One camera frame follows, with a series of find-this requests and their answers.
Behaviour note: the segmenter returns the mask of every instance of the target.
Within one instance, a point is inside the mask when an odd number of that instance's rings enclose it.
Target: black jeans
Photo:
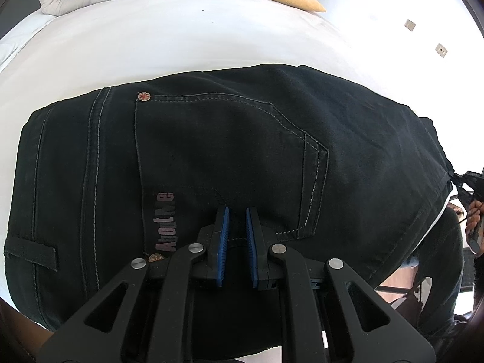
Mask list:
[[[432,278],[432,288],[420,315],[418,330],[436,346],[451,328],[460,291],[464,257],[456,213],[446,208],[442,217],[417,248],[419,269],[414,285]]]
[[[22,130],[9,291],[57,330],[133,258],[171,255],[229,206],[224,288],[198,292],[194,357],[249,355],[281,332],[277,293],[251,289],[247,207],[279,242],[340,258],[376,287],[439,214],[452,171],[432,121],[309,67],[99,89],[35,111]]]

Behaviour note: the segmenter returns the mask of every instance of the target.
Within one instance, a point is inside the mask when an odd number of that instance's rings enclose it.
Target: blue gripper pad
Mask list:
[[[220,242],[217,253],[217,286],[222,286],[222,281],[225,276],[225,261],[227,259],[227,245],[228,245],[228,225],[229,225],[229,211],[225,208],[224,221],[222,223],[222,231],[220,233]]]
[[[247,249],[249,254],[250,275],[252,278],[252,285],[257,288],[259,277],[257,274],[257,250],[256,241],[253,238],[252,218],[249,209],[245,211],[245,231],[247,233]]]

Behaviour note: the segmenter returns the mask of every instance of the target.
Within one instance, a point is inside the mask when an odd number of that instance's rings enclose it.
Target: metal screw head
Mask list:
[[[271,248],[273,253],[285,253],[287,251],[287,247],[284,244],[274,244]]]
[[[136,258],[131,261],[133,269],[142,269],[146,266],[146,261],[143,258]]]
[[[329,261],[329,265],[330,265],[330,268],[338,270],[338,269],[341,269],[343,267],[343,261],[341,259],[338,259],[338,258],[332,258]]]
[[[149,256],[148,262],[161,261],[162,259],[165,259],[163,255],[161,255],[160,253],[154,253]]]
[[[188,246],[188,251],[190,251],[191,253],[201,253],[203,251],[203,244],[192,243]]]

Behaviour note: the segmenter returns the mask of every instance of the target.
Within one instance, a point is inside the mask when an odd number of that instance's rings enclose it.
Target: black gripper frame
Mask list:
[[[283,363],[435,363],[430,344],[347,264],[273,248],[276,235],[257,210],[246,217],[253,285],[279,290]],[[200,230],[201,251],[185,246],[142,268],[128,264],[54,333],[37,362],[191,363],[193,290],[221,285],[227,229],[222,207]]]

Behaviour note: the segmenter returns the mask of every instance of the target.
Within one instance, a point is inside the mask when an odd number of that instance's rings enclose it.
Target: electrical outlet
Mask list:
[[[413,29],[415,28],[416,24],[413,23],[410,19],[408,19],[406,22],[405,22],[405,27],[408,28],[410,31],[413,31]]]
[[[442,56],[442,58],[445,57],[445,55],[447,54],[447,49],[445,49],[441,43],[439,43],[437,45],[437,47],[435,48],[435,51]]]

